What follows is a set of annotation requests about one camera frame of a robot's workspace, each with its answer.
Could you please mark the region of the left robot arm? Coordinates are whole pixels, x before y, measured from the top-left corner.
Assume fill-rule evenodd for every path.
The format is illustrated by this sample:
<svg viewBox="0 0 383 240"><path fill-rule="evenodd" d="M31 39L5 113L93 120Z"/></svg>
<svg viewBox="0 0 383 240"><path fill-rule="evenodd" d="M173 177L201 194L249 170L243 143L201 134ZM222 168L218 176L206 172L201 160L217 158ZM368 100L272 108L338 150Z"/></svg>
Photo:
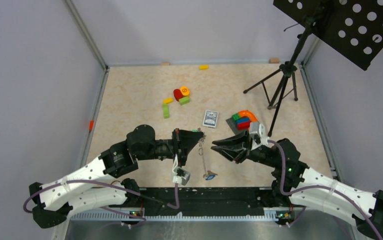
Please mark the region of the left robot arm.
<svg viewBox="0 0 383 240"><path fill-rule="evenodd" d="M32 183L23 210L42 229L52 228L84 211L110 205L133 207L144 195L135 180L118 178L136 171L139 161L173 161L171 180L186 185L190 173L183 167L190 151L204 138L201 131L174 129L170 139L156 139L150 125L139 125L126 139L113 144L80 169L50 183Z"/></svg>

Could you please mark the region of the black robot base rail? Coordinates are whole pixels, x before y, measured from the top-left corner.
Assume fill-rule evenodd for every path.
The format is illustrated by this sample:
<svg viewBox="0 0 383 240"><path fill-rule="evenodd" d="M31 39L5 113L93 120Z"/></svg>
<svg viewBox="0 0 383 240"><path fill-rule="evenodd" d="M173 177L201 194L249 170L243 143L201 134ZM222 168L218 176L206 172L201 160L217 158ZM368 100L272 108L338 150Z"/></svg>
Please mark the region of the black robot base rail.
<svg viewBox="0 0 383 240"><path fill-rule="evenodd" d="M280 206L270 189L260 187L179 188L179 209L167 207L167 203L175 203L173 187L142 188L140 193L162 202L135 196L120 207L143 211L148 217L175 216L182 213L184 217L220 218L262 216L265 208Z"/></svg>

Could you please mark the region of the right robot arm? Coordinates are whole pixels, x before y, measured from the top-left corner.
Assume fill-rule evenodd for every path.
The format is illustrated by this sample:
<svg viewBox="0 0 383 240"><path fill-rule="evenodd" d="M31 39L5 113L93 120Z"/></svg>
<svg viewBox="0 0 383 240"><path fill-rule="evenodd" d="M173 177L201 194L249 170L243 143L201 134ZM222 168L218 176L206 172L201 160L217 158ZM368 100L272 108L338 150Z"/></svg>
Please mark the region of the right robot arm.
<svg viewBox="0 0 383 240"><path fill-rule="evenodd" d="M383 240L383 190L357 189L328 177L299 160L301 154L287 138L274 141L248 131L214 140L211 149L240 164L250 160L274 169L272 198L339 218L364 236Z"/></svg>

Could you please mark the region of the perforated metal keyring plate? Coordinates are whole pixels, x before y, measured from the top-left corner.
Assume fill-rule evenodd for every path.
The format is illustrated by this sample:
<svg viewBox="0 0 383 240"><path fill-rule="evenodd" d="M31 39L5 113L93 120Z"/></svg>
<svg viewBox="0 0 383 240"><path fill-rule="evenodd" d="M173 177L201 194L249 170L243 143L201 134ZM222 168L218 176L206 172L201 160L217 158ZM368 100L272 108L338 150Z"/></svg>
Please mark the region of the perforated metal keyring plate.
<svg viewBox="0 0 383 240"><path fill-rule="evenodd" d="M206 135L200 127L197 129L197 132L202 133L202 138L199 140L199 143L198 143L198 154L202 160L202 167L203 167L203 171L204 171L203 178L206 180L208 175L209 175L207 167L206 167L206 160L205 160L205 155L204 155L204 143L205 143Z"/></svg>

